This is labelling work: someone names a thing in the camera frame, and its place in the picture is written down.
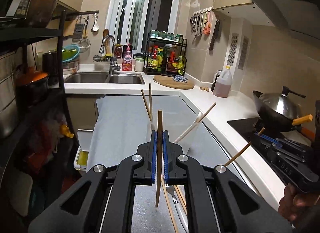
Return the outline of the person's right hand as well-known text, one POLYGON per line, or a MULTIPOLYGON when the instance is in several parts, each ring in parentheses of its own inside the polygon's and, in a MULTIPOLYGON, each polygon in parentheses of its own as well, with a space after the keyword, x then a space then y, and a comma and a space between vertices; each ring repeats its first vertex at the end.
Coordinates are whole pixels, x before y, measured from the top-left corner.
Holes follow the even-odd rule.
POLYGON ((289 222, 295 223, 306 208, 314 205, 319 205, 319 195, 298 193, 292 184, 287 184, 284 196, 279 202, 278 213, 289 222))

